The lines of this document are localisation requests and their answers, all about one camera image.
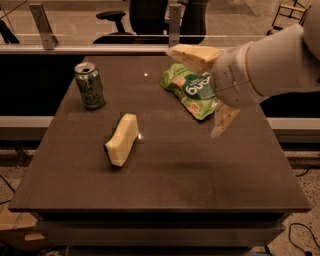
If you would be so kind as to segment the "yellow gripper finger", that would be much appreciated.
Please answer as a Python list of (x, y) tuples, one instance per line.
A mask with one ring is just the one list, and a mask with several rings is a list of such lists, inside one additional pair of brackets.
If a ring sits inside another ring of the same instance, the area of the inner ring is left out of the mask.
[(239, 113), (240, 109), (219, 103), (214, 113), (214, 127), (210, 136), (217, 138), (222, 135)]
[(221, 51), (216, 47), (210, 46), (177, 44), (170, 47), (166, 54), (184, 64), (191, 71), (201, 73), (211, 70)]

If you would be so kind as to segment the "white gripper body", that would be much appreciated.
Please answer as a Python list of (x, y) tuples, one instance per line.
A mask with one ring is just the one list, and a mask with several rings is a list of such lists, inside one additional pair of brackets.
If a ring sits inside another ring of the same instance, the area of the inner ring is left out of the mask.
[(265, 97), (251, 81), (248, 53), (251, 43), (224, 49), (211, 69), (212, 87), (217, 98), (233, 108), (260, 104)]

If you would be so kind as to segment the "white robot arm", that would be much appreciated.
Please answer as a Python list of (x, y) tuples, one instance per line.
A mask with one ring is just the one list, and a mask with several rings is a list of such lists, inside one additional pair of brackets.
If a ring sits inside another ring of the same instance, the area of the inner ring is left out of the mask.
[(240, 110), (287, 93), (320, 89), (320, 0), (312, 0), (302, 24), (261, 40), (221, 50), (177, 44), (167, 55), (195, 73), (209, 72), (219, 100), (211, 136), (220, 136)]

